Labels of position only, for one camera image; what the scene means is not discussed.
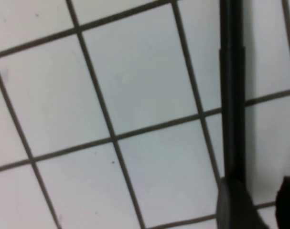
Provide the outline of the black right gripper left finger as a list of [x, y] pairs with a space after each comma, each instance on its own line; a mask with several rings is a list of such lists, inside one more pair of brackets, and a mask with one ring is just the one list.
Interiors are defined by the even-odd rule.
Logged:
[[267, 229], [246, 188], [235, 179], [222, 178], [217, 199], [219, 229]]

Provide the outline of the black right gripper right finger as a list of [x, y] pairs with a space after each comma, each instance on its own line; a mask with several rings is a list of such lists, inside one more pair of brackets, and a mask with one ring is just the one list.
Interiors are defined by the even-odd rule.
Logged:
[[275, 204], [278, 228], [290, 229], [290, 176], [284, 177]]

